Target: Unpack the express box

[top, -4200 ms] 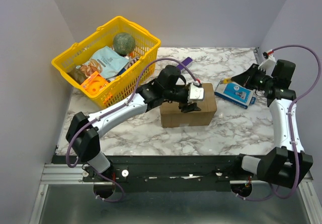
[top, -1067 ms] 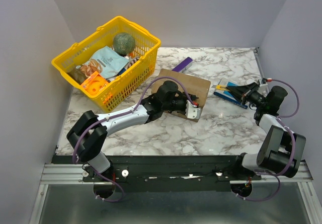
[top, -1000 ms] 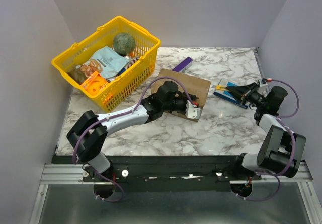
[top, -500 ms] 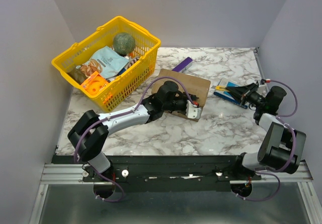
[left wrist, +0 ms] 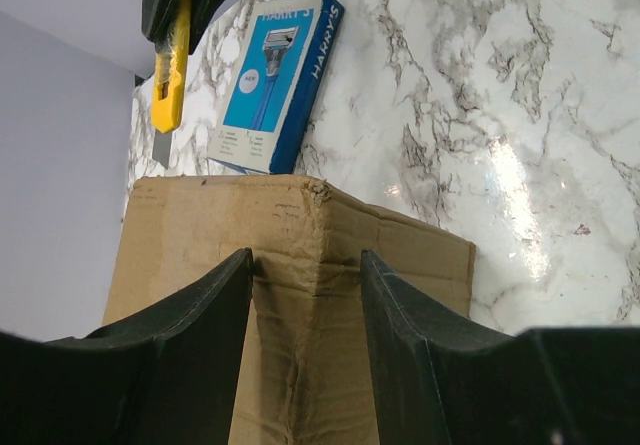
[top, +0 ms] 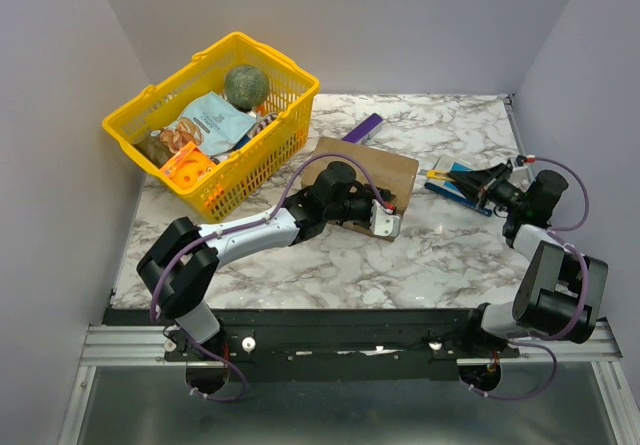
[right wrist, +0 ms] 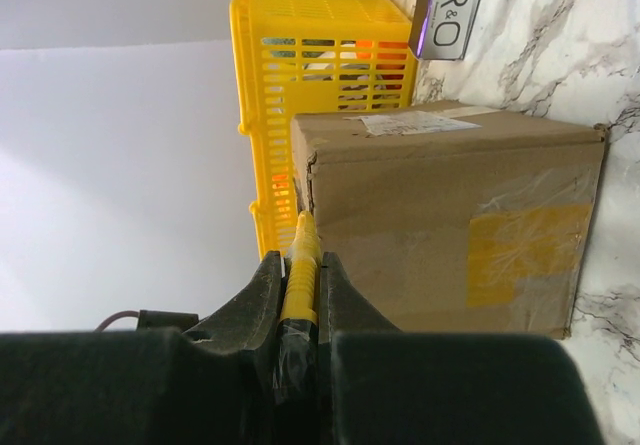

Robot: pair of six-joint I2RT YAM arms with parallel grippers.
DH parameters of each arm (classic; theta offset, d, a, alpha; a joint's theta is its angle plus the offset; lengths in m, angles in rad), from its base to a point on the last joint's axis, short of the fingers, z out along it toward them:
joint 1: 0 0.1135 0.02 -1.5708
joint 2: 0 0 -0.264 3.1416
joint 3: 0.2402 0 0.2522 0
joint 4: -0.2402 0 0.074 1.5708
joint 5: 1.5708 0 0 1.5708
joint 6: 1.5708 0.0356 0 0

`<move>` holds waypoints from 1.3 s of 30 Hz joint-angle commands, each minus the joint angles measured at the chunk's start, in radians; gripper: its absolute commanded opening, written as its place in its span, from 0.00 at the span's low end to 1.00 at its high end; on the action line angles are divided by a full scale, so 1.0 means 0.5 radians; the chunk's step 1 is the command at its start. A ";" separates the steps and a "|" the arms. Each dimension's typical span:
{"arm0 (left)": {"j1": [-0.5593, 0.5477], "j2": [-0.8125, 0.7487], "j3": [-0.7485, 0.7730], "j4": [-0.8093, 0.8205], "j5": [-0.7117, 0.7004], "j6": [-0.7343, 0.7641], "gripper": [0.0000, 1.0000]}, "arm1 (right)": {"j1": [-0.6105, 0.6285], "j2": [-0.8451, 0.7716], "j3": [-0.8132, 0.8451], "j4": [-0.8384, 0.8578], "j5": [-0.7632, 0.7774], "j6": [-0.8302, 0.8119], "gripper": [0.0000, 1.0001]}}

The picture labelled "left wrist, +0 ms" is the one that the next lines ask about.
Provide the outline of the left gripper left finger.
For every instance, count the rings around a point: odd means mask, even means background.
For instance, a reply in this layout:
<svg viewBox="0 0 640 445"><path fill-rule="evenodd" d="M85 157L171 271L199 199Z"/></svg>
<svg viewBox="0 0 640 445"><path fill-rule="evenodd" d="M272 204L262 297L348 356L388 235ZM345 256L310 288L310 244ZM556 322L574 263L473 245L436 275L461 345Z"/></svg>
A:
<svg viewBox="0 0 640 445"><path fill-rule="evenodd" d="M1 337L5 444L224 444L252 297L240 249L86 337Z"/></svg>

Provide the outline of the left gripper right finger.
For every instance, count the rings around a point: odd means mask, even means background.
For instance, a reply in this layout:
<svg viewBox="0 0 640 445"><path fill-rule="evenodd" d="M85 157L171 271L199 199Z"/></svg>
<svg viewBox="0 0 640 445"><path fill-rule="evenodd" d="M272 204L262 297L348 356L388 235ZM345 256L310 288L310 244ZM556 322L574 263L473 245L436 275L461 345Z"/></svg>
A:
<svg viewBox="0 0 640 445"><path fill-rule="evenodd" d="M361 257L361 297L384 444L635 444L639 331L475 323Z"/></svg>

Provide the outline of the yellow utility knife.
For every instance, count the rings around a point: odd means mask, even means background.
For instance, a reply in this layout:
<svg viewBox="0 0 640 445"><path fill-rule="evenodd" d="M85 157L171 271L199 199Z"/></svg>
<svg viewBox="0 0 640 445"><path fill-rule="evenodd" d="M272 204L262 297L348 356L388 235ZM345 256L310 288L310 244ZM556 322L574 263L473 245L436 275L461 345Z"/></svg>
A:
<svg viewBox="0 0 640 445"><path fill-rule="evenodd" d="M189 51L191 1L177 0L165 37L156 50L151 123L152 158L169 167L173 132L180 126Z"/></svg>

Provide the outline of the brown cardboard express box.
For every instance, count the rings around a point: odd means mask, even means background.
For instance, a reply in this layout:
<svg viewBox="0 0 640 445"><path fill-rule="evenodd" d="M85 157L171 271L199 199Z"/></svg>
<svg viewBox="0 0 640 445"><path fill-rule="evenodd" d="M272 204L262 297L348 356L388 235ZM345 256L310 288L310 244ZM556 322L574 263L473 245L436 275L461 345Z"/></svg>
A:
<svg viewBox="0 0 640 445"><path fill-rule="evenodd" d="M361 253L467 315L475 246L313 177L147 177L129 197L105 322L240 248L255 272L231 442L377 443Z"/></svg>

